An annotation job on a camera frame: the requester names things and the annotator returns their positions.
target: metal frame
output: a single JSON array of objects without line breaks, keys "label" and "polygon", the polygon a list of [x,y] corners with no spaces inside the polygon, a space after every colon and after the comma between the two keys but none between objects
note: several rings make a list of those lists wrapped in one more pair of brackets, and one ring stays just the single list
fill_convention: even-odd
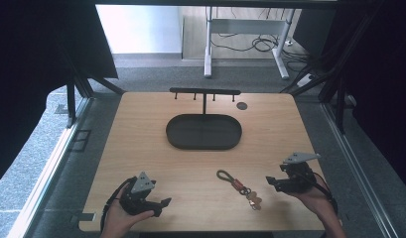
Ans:
[{"label": "metal frame", "polygon": [[360,20],[359,24],[356,26],[354,34],[350,38],[347,46],[345,47],[343,53],[338,58],[338,62],[336,65],[330,69],[325,75],[320,76],[306,85],[295,89],[294,91],[290,92],[293,96],[297,96],[322,82],[325,82],[323,89],[319,94],[319,99],[321,102],[330,102],[335,94],[337,94],[337,112],[335,123],[339,130],[344,133],[344,128],[342,125],[343,121],[343,114],[344,114],[344,98],[345,98],[345,83],[342,77],[342,71],[348,61],[348,58],[351,56],[352,52],[354,51],[357,43],[360,41],[361,37],[363,36],[364,32],[366,31],[367,27],[369,26],[370,22],[374,18],[377,9],[382,5],[382,1],[376,1],[377,4],[370,5],[370,8],[366,11]]},{"label": "metal frame", "polygon": [[366,200],[366,203],[369,205],[369,208],[378,224],[382,235],[384,237],[398,237],[398,234],[392,224],[392,221],[386,212],[382,202],[379,200],[377,194],[375,193],[372,185],[369,182],[365,172],[363,171],[357,156],[352,150],[350,143],[347,137],[340,131],[340,128],[334,123],[336,120],[333,110],[329,105],[322,103],[323,110],[326,114],[327,120],[329,121],[330,127],[332,128],[333,133],[338,141],[338,144],[344,154],[344,158],[347,161],[348,167],[353,173],[354,178],[357,181],[357,184],[360,187],[361,192]]},{"label": "metal frame", "polygon": [[[77,116],[82,115],[86,106],[89,103],[89,99],[83,99],[78,105]],[[16,221],[14,222],[7,237],[24,237],[36,212],[42,202],[48,187],[51,185],[51,180],[56,173],[64,154],[68,149],[68,144],[71,141],[75,131],[78,127],[78,121],[71,127],[65,128],[58,140],[54,150],[52,151],[47,163],[45,164],[42,173],[40,174],[32,192],[27,198],[26,203],[21,209]]]},{"label": "metal frame", "polygon": [[286,21],[277,20],[238,20],[238,19],[213,19],[212,7],[209,7],[206,20],[206,43],[203,75],[211,77],[211,34],[251,34],[251,35],[280,35],[277,49],[273,49],[273,56],[279,67],[283,79],[289,78],[289,73],[281,59],[284,44],[286,42],[289,29],[292,25],[292,19],[295,9],[290,9]]}]

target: small metal plate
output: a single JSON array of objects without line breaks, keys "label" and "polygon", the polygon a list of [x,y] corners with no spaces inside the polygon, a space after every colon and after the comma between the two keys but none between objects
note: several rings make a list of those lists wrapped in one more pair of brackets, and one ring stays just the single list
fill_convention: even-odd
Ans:
[{"label": "small metal plate", "polygon": [[146,173],[141,172],[140,176],[137,177],[134,186],[131,189],[131,192],[139,192],[144,190],[151,190],[154,188],[153,183],[147,177]]},{"label": "small metal plate", "polygon": [[308,153],[301,153],[301,152],[295,152],[293,153],[289,158],[284,160],[284,164],[298,164],[301,162],[306,162],[310,161],[316,158],[320,158],[321,156],[319,154],[308,154]]}]

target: round hole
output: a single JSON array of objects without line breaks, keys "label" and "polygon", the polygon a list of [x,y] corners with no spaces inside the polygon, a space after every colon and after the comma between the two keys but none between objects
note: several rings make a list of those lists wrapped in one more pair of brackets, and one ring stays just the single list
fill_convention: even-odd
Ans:
[{"label": "round hole", "polygon": [[246,104],[246,103],[244,103],[244,102],[238,102],[238,103],[236,104],[236,107],[237,107],[239,110],[246,110],[246,108],[248,108],[248,104]]}]

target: cable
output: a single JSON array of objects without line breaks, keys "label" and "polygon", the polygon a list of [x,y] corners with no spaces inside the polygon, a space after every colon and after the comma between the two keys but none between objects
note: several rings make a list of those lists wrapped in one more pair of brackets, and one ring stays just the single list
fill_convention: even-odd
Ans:
[{"label": "cable", "polygon": [[300,69],[295,69],[292,66],[290,66],[291,63],[306,63],[305,61],[301,60],[296,60],[296,61],[286,61],[286,68],[293,71],[293,72],[299,72]]},{"label": "cable", "polygon": [[333,206],[333,209],[335,211],[336,214],[338,214],[338,204],[337,201],[334,199],[329,186],[327,185],[326,181],[323,179],[323,177],[321,177],[320,175],[318,175],[317,173],[314,173],[314,175],[317,175],[318,177],[320,177],[320,179],[323,181],[323,183],[326,185],[326,188],[323,188],[321,185],[319,185],[317,182],[313,182],[311,181],[309,178],[307,178],[306,176],[295,172],[293,170],[290,170],[290,172],[292,172],[293,174],[297,175],[298,177],[302,178],[303,180],[305,180],[307,183],[309,183],[310,185],[314,186],[315,188],[317,188],[320,192],[322,192],[326,197],[327,197],[327,201]]},{"label": "cable", "polygon": [[[306,74],[308,74],[311,70],[314,68],[321,68],[322,65],[326,64],[328,61],[332,60],[333,57],[336,56],[338,53],[338,50],[341,48],[342,43],[347,39],[349,34],[351,34],[352,30],[356,26],[357,22],[354,21],[351,23],[350,27],[347,29],[346,32],[342,35],[341,38],[338,39],[338,41],[333,45],[331,49],[329,49],[325,54],[321,55],[320,57],[313,59],[308,62],[308,65],[302,68],[302,70],[298,73],[298,75],[295,77],[295,79],[292,81],[292,83],[285,88],[283,88],[280,92],[288,92],[292,87],[294,87]],[[335,73],[336,68],[332,67],[329,71],[327,71],[323,75],[319,75],[319,77],[315,80],[316,83],[308,83],[310,85],[317,85],[317,82],[323,81],[330,77],[333,73]]]},{"label": "cable", "polygon": [[239,35],[239,34],[235,33],[235,34],[230,34],[230,35],[222,35],[222,34],[218,33],[218,35],[219,35],[220,37],[222,37],[222,38],[229,38],[229,37],[237,36],[237,35]]},{"label": "cable", "polygon": [[286,8],[283,8],[283,12],[282,12],[282,16],[281,16],[280,20],[283,20],[284,11],[286,11]]},{"label": "cable", "polygon": [[267,11],[267,16],[265,17],[265,19],[267,20],[268,19],[268,16],[270,16],[270,11],[271,11],[271,8],[264,8],[263,10],[262,10],[262,12],[258,15],[258,19],[261,19],[261,15],[265,12],[265,10],[267,10],[268,9],[268,11]]},{"label": "cable", "polygon": [[233,17],[236,19],[236,15],[234,15],[234,12],[233,12],[233,7],[230,7],[230,11],[231,11],[231,14],[233,14]]},{"label": "cable", "polygon": [[[236,36],[236,35],[238,35],[238,34],[235,34],[235,35],[228,35],[228,36],[223,36],[224,38],[228,38],[228,37],[234,37],[234,36]],[[222,46],[222,45],[218,45],[218,44],[216,44],[216,43],[214,43],[213,41],[211,41],[211,43],[215,46],[215,47],[218,47],[218,48],[226,48],[226,49],[230,49],[230,50],[232,50],[232,51],[236,51],[236,52],[247,52],[247,51],[249,51],[249,50],[252,50],[252,49],[255,49],[255,50],[257,50],[258,52],[261,52],[261,53],[267,53],[267,52],[270,52],[273,48],[270,46],[270,45],[268,45],[268,43],[273,43],[273,41],[271,41],[271,40],[269,40],[269,39],[267,39],[267,38],[261,38],[261,36],[262,35],[259,35],[257,38],[255,38],[254,40],[252,40],[252,46],[250,47],[250,48],[247,48],[247,49],[236,49],[236,48],[231,48],[231,47],[228,47],[228,46]],[[261,48],[259,48],[258,46],[259,46],[259,44],[263,44],[264,46],[266,46],[267,47],[267,49],[261,49]]]},{"label": "cable", "polygon": [[107,199],[106,204],[103,207],[103,211],[101,214],[101,219],[100,219],[100,233],[103,232],[103,228],[104,228],[104,222],[106,220],[106,213],[110,208],[110,205],[112,204],[113,200],[117,199],[116,195],[119,193],[119,191],[122,189],[122,187],[130,182],[132,180],[132,178],[127,179],[125,182],[123,182],[113,193],[112,195],[109,197],[109,199]]},{"label": "cable", "polygon": [[274,19],[277,20],[277,14],[279,13],[279,9],[276,8],[276,14],[274,14]]},{"label": "cable", "polygon": [[[270,35],[270,36],[271,36],[271,38],[274,39],[274,41],[272,42],[274,44],[274,46],[278,47],[279,46],[278,37],[275,37],[273,35]],[[308,54],[290,53],[285,50],[282,50],[282,53],[283,53],[283,56],[288,59],[298,60],[298,61],[303,61],[303,62],[306,62],[308,60],[307,57],[309,56]]]}]

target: key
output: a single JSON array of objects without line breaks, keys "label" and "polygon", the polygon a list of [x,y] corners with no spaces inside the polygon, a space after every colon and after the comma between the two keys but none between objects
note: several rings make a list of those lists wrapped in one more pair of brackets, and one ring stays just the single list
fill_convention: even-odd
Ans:
[{"label": "key", "polygon": [[249,194],[246,195],[246,199],[249,201],[249,205],[254,210],[261,210],[261,201],[262,199],[257,196],[256,191],[251,191]]}]

